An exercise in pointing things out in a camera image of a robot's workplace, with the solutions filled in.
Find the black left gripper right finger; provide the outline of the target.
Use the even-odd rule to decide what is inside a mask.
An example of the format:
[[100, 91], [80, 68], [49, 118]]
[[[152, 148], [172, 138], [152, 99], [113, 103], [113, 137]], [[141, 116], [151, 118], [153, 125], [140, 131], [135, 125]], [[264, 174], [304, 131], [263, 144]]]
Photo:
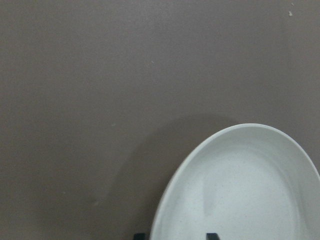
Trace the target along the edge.
[[206, 240], [219, 240], [219, 235], [217, 233], [207, 233]]

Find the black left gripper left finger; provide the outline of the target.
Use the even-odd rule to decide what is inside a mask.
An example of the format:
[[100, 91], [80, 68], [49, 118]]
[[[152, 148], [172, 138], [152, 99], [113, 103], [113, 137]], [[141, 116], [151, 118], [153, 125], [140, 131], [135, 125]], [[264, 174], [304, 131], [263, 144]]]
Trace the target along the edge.
[[145, 233], [135, 233], [133, 235], [133, 240], [146, 240], [146, 234]]

